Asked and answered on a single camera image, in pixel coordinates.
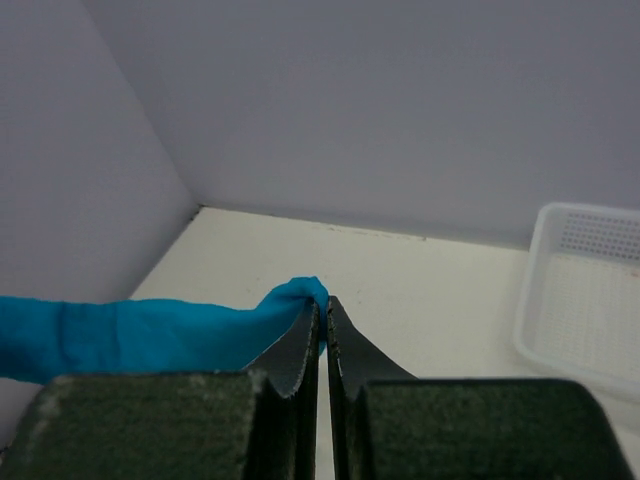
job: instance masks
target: white basket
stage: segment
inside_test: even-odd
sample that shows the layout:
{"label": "white basket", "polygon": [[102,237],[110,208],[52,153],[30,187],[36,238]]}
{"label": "white basket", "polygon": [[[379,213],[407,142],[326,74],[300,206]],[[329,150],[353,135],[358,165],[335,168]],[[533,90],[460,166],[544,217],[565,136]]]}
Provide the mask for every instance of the white basket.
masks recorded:
{"label": "white basket", "polygon": [[640,401],[640,211],[540,211],[514,341],[539,365]]}

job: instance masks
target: blue fabric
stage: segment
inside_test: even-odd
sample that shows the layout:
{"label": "blue fabric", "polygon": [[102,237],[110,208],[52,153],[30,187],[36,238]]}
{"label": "blue fabric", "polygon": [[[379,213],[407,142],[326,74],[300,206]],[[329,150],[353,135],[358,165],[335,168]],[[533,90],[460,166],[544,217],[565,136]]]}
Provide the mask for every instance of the blue fabric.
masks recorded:
{"label": "blue fabric", "polygon": [[329,295],[294,278],[253,310],[179,300],[104,305],[0,297],[0,377],[46,384],[70,373],[238,370],[280,338],[307,299],[326,329]]}

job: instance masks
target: gray wall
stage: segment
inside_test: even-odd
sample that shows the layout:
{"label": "gray wall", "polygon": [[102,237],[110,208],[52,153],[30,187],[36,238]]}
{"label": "gray wall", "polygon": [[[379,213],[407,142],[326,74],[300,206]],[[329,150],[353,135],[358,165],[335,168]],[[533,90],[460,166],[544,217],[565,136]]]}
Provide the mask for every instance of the gray wall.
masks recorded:
{"label": "gray wall", "polygon": [[200,202],[525,245],[640,207],[637,0],[83,0]]}
{"label": "gray wall", "polygon": [[[195,202],[77,0],[0,2],[0,294],[128,296]],[[36,388],[0,379],[0,443]]]}

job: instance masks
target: cloth fold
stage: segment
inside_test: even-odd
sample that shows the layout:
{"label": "cloth fold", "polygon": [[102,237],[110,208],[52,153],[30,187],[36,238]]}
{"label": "cloth fold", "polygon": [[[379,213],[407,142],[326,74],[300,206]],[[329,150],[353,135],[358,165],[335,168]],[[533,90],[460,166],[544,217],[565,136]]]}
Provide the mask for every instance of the cloth fold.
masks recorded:
{"label": "cloth fold", "polygon": [[286,333],[308,299],[319,305],[325,332],[329,294],[316,277],[291,279],[253,310],[0,297],[0,377],[46,384],[72,373],[239,370]]}

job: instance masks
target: white table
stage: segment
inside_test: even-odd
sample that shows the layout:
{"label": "white table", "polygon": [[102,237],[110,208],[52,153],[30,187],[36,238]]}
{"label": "white table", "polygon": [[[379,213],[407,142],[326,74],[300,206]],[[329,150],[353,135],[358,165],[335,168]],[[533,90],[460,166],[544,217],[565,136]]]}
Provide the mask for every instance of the white table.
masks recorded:
{"label": "white table", "polygon": [[[424,377],[535,375],[512,324],[527,253],[204,209],[134,298],[252,308],[274,286],[316,275],[356,327]],[[640,405],[596,395],[640,477]],[[333,479],[326,355],[321,359],[318,480]]]}

